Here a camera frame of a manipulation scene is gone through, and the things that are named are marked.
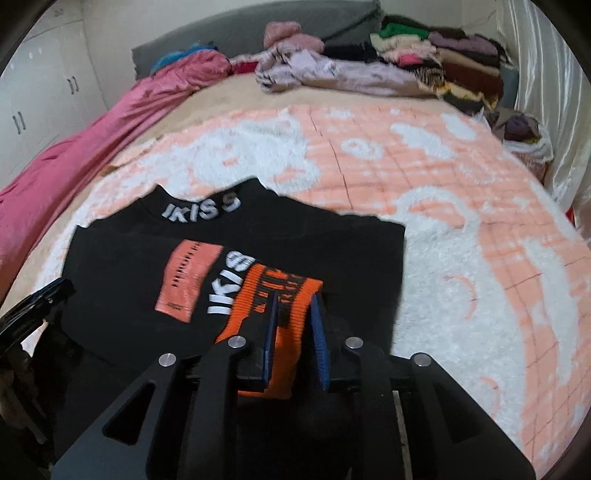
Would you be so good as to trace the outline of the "person's left hand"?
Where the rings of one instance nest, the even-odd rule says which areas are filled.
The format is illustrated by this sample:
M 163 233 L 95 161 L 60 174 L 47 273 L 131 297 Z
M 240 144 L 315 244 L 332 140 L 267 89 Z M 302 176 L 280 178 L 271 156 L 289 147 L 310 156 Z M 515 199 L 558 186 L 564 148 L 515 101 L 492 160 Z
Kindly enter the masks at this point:
M 1 418 L 11 427 L 29 431 L 43 445 L 46 436 L 35 423 L 42 414 L 35 399 L 30 361 L 20 344 L 1 357 Z

